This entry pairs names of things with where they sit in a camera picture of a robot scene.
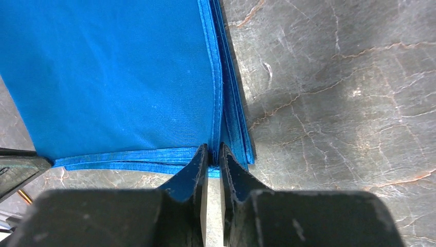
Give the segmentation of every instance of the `blue cloth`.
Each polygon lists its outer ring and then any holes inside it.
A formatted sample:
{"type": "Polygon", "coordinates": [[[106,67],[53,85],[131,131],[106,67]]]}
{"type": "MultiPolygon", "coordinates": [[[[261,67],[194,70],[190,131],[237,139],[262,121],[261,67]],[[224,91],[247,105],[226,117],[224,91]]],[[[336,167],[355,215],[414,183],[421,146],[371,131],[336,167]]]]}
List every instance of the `blue cloth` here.
{"type": "Polygon", "coordinates": [[[253,163],[218,0],[6,0],[0,11],[0,74],[54,166],[176,173],[203,143],[216,161],[221,141],[253,163]]]}

